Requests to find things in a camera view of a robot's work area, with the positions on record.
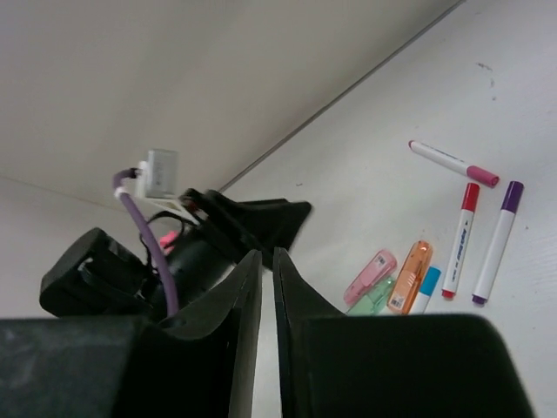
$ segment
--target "pink marker cap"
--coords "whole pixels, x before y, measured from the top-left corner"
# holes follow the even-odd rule
[[[466,175],[470,179],[474,179],[480,182],[482,185],[488,185],[489,187],[495,187],[499,183],[499,176],[496,176],[488,170],[479,168],[477,165],[470,165],[466,169]]]

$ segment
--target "green highlighter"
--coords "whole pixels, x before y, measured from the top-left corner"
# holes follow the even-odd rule
[[[386,301],[397,280],[386,276],[373,286],[346,314],[350,316],[377,315],[386,307]]]

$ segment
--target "white table surface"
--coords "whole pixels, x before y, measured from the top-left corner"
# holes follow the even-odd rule
[[[417,239],[446,269],[467,179],[410,152],[420,140],[496,172],[481,188],[459,292],[428,313],[473,313],[500,331],[539,416],[557,416],[557,2],[469,0],[226,193],[314,205],[292,249],[334,306],[381,248]],[[526,186],[487,305],[471,302],[510,180]],[[254,417],[280,416],[271,275],[264,277]]]

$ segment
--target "pink highlighter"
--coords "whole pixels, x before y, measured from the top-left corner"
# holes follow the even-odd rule
[[[381,250],[346,289],[344,300],[352,307],[369,289],[397,268],[397,260],[387,250]]]

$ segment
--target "cable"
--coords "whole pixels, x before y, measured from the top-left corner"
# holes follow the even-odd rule
[[[164,249],[173,246],[176,243],[176,241],[180,238],[180,236],[184,235],[186,225],[189,225],[191,227],[196,226],[189,219],[184,219],[181,216],[177,215],[176,213],[172,213],[172,212],[169,212],[169,211],[162,211],[162,212],[155,213],[153,216],[151,216],[150,218],[147,219],[147,225],[149,225],[151,222],[153,222],[157,219],[164,219],[164,218],[171,218],[171,219],[178,220],[180,222],[180,232],[179,232],[179,234],[176,235],[176,237],[173,240],[171,240],[171,242],[167,243],[164,246]],[[144,248],[147,252],[147,256],[146,256],[147,266],[151,270],[153,270],[154,268],[153,268],[152,261],[151,261],[151,251],[149,250],[149,247],[145,244],[145,241],[143,240],[143,235],[141,235],[141,233],[139,233],[139,241],[144,246]]]
[[[166,298],[166,313],[170,317],[177,314],[179,309],[178,292],[176,290],[174,278],[168,269],[166,258],[158,245],[157,239],[153,235],[147,221],[144,219],[130,194],[125,190],[123,184],[124,179],[135,179],[137,176],[137,168],[129,168],[127,170],[117,172],[112,178],[112,187],[114,188],[114,195],[117,199],[120,199],[124,207],[130,213],[131,218],[138,226],[139,232],[145,240],[145,244],[149,248],[152,258],[155,260],[155,264],[158,269],[158,276],[163,284],[164,296]]]

